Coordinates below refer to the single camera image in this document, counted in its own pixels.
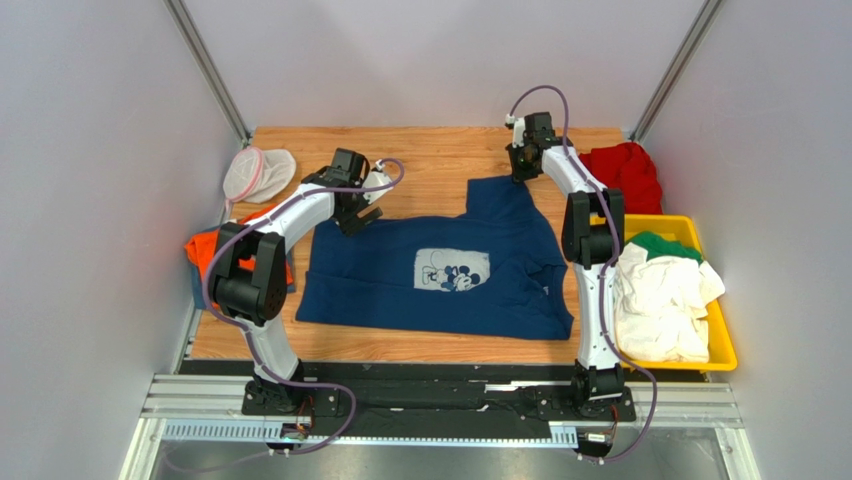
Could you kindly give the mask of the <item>navy blue t shirt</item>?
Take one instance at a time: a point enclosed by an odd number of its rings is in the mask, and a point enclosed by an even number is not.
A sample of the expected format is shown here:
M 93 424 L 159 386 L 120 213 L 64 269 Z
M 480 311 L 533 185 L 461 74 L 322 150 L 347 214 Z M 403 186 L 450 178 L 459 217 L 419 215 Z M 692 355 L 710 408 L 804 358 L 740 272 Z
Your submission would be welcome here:
M 353 236 L 314 229 L 299 321 L 566 340 L 567 265 L 526 186 L 473 179 L 456 217 L 377 220 Z

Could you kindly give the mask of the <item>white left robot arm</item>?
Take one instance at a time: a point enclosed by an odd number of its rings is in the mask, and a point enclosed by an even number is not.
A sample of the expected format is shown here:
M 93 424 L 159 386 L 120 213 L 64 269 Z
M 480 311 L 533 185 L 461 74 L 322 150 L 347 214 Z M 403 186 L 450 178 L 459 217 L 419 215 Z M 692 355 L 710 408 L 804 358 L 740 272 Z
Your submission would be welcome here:
M 388 174 L 390 163 L 339 148 L 329 165 L 306 176 L 270 212 L 245 224 L 220 226 L 202 276 L 203 299 L 216 318 L 241 332 L 249 348 L 250 400 L 285 412 L 306 404 L 310 386 L 280 318 L 288 296 L 288 255 L 326 221 L 353 235 L 378 219 L 375 202 L 400 180 Z

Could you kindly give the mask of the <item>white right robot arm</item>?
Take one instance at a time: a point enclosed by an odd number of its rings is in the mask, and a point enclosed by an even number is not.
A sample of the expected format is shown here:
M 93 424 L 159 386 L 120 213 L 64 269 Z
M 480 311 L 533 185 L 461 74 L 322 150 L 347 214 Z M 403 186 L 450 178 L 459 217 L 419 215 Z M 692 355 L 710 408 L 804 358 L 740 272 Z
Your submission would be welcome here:
M 508 114 L 505 125 L 512 131 L 506 147 L 512 180 L 523 183 L 545 175 L 566 200 L 561 246 L 576 277 L 582 337 L 562 401 L 577 416 L 595 418 L 609 413 L 625 391 L 613 333 L 614 264 L 624 247 L 624 198 L 589 172 L 567 137 L 556 134 L 549 113 Z

